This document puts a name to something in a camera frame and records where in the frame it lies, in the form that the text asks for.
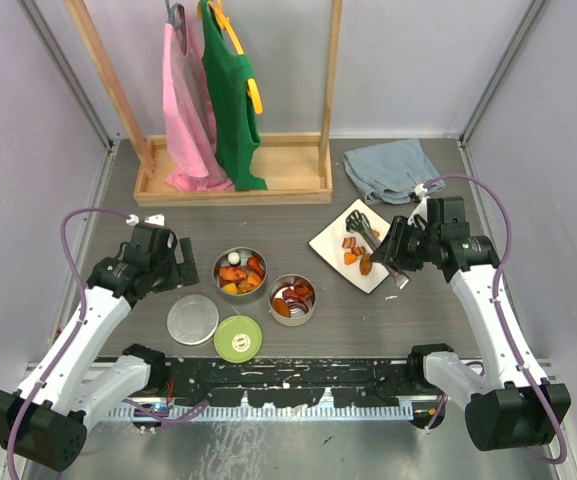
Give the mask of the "red bacon piece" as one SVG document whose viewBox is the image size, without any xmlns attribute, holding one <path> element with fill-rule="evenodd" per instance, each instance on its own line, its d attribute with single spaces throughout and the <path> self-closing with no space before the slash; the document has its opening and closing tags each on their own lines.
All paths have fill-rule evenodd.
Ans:
<svg viewBox="0 0 577 480">
<path fill-rule="evenodd" d="M 314 290 L 308 285 L 290 285 L 286 287 L 282 292 L 282 298 L 285 301 L 288 300 L 299 300 L 301 302 L 306 302 L 308 299 L 314 296 Z"/>
</svg>

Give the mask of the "red food piece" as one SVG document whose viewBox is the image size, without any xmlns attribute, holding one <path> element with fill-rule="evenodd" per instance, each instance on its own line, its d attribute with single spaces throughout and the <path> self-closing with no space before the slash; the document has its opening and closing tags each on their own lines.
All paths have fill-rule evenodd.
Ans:
<svg viewBox="0 0 577 480">
<path fill-rule="evenodd" d="M 260 278 L 265 277 L 265 269 L 261 265 L 261 263 L 257 257 L 255 257 L 255 256 L 250 257 L 247 260 L 246 265 L 250 271 L 254 272 Z"/>
</svg>

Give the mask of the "food pile on plate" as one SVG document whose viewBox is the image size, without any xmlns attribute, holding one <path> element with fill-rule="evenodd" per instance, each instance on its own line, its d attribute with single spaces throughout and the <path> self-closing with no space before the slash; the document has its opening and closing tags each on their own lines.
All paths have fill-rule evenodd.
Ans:
<svg viewBox="0 0 577 480">
<path fill-rule="evenodd" d="M 373 270 L 372 254 L 379 246 L 371 238 L 366 239 L 360 233 L 345 233 L 341 248 L 343 263 L 346 266 L 356 265 L 362 276 L 368 276 Z"/>
</svg>

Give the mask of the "orange fried food piece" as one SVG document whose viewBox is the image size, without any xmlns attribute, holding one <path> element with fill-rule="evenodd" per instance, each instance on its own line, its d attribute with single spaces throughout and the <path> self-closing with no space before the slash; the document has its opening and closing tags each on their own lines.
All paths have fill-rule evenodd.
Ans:
<svg viewBox="0 0 577 480">
<path fill-rule="evenodd" d="M 272 308 L 277 315 L 283 318 L 290 318 L 292 315 L 290 306 L 282 298 L 274 298 L 271 302 Z"/>
</svg>

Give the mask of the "white square plate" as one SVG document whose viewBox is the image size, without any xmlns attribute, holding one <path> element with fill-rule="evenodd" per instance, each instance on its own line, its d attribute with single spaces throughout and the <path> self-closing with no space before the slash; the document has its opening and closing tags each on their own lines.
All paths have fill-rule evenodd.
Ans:
<svg viewBox="0 0 577 480">
<path fill-rule="evenodd" d="M 353 245 L 355 249 L 364 248 L 365 253 L 371 253 L 374 250 L 361 235 L 350 233 L 346 230 L 346 219 L 354 211 L 358 211 L 367 217 L 371 227 L 378 232 L 378 240 L 384 239 L 390 224 L 363 201 L 355 200 L 319 234 L 311 239 L 309 246 L 345 280 L 362 292 L 370 294 L 390 277 L 390 273 L 384 266 L 375 264 L 368 274 L 363 275 L 359 267 L 362 255 L 359 254 L 357 254 L 355 262 L 347 262 L 352 250 L 343 246 L 345 239 L 354 238 Z"/>
</svg>

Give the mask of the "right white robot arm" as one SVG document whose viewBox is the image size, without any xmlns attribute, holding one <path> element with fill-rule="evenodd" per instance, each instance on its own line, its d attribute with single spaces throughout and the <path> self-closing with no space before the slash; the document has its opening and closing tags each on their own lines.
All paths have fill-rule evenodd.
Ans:
<svg viewBox="0 0 577 480">
<path fill-rule="evenodd" d="M 395 217 L 373 260 L 398 273 L 427 264 L 440 270 L 481 355 L 483 371 L 476 373 L 446 344 L 413 347 L 406 370 L 412 390 L 436 387 L 452 398 L 481 451 L 546 445 L 560 434 L 569 391 L 533 356 L 502 286 L 496 249 L 488 237 L 472 235 L 462 198 L 426 197 L 409 217 Z"/>
</svg>

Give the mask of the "pink shirt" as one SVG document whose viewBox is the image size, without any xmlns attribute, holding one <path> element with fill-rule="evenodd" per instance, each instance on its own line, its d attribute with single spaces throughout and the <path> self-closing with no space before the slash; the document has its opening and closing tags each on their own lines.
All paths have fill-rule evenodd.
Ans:
<svg viewBox="0 0 577 480">
<path fill-rule="evenodd" d="M 190 24 L 164 27 L 162 83 L 167 150 L 175 168 L 166 183 L 178 191 L 228 191 L 232 181 L 216 159 L 216 119 Z"/>
</svg>

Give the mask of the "round steel lid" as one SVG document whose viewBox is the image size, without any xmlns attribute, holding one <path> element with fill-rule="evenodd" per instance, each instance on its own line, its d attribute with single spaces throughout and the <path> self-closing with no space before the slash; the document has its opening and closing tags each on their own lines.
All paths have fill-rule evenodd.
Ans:
<svg viewBox="0 0 577 480">
<path fill-rule="evenodd" d="M 220 322 L 216 304 L 204 295 L 192 294 L 177 300 L 167 315 L 167 330 L 174 341 L 198 346 L 211 339 Z"/>
</svg>

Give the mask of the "small steel bowl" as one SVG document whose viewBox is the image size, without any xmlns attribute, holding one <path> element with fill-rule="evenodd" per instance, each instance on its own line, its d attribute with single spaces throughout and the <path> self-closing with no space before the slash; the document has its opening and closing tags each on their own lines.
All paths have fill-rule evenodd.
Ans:
<svg viewBox="0 0 577 480">
<path fill-rule="evenodd" d="M 277 315 L 275 313 L 275 311 L 272 308 L 272 305 L 271 305 L 272 300 L 274 298 L 282 298 L 282 292 L 286 287 L 288 287 L 290 285 L 297 285 L 297 284 L 308 285 L 309 287 L 311 287 L 314 290 L 314 296 L 306 301 L 312 306 L 311 313 L 307 316 L 298 317 L 298 318 L 280 317 L 279 315 Z M 283 275 L 283 276 L 277 278 L 272 283 L 272 285 L 270 286 L 270 289 L 269 289 L 268 301 L 269 301 L 269 305 L 270 305 L 270 314 L 279 324 L 287 326 L 287 327 L 299 327 L 299 326 L 302 326 L 302 325 L 306 324 L 307 322 L 309 322 L 310 319 L 312 318 L 313 314 L 314 314 L 314 311 L 315 311 L 316 300 L 317 300 L 317 295 L 315 292 L 314 285 L 306 277 L 303 277 L 303 276 L 297 275 L 297 274 L 287 274 L 287 275 Z"/>
</svg>

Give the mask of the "green round lid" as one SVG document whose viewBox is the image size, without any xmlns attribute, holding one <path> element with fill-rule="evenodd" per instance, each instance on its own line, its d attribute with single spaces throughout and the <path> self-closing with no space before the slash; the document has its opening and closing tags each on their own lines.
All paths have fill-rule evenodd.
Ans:
<svg viewBox="0 0 577 480">
<path fill-rule="evenodd" d="M 225 361 L 240 364 L 254 358 L 261 349 L 262 330 L 252 318 L 235 315 L 217 327 L 213 343 L 217 354 Z"/>
</svg>

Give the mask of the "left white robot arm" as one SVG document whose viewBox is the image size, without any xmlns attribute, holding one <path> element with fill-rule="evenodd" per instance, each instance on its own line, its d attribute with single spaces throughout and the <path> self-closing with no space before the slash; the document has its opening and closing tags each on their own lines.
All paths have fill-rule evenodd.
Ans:
<svg viewBox="0 0 577 480">
<path fill-rule="evenodd" d="M 71 320 L 44 358 L 12 392 L 0 390 L 0 444 L 55 472 L 81 454 L 88 432 L 134 393 L 162 393 L 169 383 L 163 353 L 132 344 L 91 382 L 84 377 L 110 334 L 151 293 L 199 281 L 190 238 L 141 222 L 119 254 L 93 268 Z"/>
</svg>

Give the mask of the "folded blue towel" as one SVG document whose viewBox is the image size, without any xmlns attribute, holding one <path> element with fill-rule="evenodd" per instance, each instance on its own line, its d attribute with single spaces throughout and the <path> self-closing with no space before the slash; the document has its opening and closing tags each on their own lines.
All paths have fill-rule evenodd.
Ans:
<svg viewBox="0 0 577 480">
<path fill-rule="evenodd" d="M 439 177 L 418 139 L 349 150 L 342 162 L 367 205 L 410 203 L 417 185 Z"/>
</svg>

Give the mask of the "yellow food piece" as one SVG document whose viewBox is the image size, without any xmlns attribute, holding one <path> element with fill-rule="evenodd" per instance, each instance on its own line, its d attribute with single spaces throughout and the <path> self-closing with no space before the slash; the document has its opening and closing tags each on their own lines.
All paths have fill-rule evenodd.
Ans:
<svg viewBox="0 0 577 480">
<path fill-rule="evenodd" d="M 236 283 L 229 283 L 222 287 L 222 291 L 229 294 L 229 295 L 237 295 L 238 294 L 238 286 Z"/>
</svg>

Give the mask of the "large round steel tin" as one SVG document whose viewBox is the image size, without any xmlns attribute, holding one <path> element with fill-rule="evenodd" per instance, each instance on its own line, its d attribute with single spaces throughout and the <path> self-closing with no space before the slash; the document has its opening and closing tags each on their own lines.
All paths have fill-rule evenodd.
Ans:
<svg viewBox="0 0 577 480">
<path fill-rule="evenodd" d="M 239 265 L 230 265 L 227 256 L 230 252 L 238 252 L 240 255 L 240 264 Z M 247 260 L 255 256 L 259 259 L 261 265 L 265 269 L 265 277 L 260 278 L 254 272 L 250 271 L 246 265 Z M 222 287 L 226 284 L 222 282 L 218 275 L 218 269 L 223 266 L 234 266 L 240 267 L 244 269 L 247 273 L 247 279 L 241 282 L 236 283 L 238 286 L 238 294 L 237 295 L 229 295 L 222 291 Z M 267 283 L 268 278 L 268 268 L 264 257 L 257 251 L 249 247 L 234 247 L 225 252 L 223 252 L 215 261 L 213 266 L 213 273 L 212 273 L 215 281 L 215 285 L 218 288 L 219 292 L 227 299 L 233 300 L 235 302 L 252 302 L 255 301 L 259 296 L 263 295 L 265 285 Z"/>
</svg>

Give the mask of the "green shirt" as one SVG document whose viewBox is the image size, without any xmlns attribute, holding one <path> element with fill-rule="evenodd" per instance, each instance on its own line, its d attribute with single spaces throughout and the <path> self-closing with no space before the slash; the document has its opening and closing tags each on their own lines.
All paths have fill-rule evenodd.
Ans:
<svg viewBox="0 0 577 480">
<path fill-rule="evenodd" d="M 267 184 L 251 171 L 261 144 L 256 113 L 247 94 L 244 69 L 208 55 L 204 37 L 202 63 L 216 119 L 216 159 L 238 191 L 265 190 Z"/>
</svg>

